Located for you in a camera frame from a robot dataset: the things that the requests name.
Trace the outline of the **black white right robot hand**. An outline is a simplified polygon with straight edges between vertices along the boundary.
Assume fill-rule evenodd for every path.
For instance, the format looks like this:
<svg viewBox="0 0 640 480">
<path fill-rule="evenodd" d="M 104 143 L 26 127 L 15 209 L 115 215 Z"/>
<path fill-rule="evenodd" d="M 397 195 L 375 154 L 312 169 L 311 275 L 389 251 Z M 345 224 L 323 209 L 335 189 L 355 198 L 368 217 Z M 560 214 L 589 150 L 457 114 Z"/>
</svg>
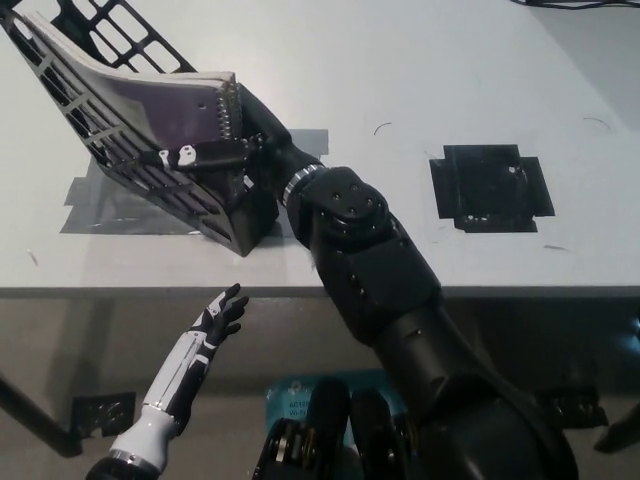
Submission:
<svg viewBox="0 0 640 480">
<path fill-rule="evenodd" d="M 146 151 L 135 163 L 194 176 L 239 172 L 284 201 L 302 178 L 325 165 L 298 148 L 284 124 L 244 85 L 239 86 L 239 94 L 242 129 L 238 137 Z"/>
</svg>

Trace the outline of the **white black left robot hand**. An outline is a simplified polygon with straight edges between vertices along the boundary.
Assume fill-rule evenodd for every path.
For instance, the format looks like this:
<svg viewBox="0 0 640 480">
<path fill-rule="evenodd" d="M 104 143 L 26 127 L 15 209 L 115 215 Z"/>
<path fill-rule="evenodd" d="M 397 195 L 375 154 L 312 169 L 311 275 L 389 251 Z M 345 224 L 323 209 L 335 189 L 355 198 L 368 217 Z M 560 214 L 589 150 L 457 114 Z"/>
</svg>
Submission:
<svg viewBox="0 0 640 480">
<path fill-rule="evenodd" d="M 182 333 L 158 371 L 143 404 L 172 418 L 174 434 L 184 431 L 192 403 L 212 365 L 219 346 L 241 325 L 249 301 L 234 284 L 219 294 Z"/>
</svg>

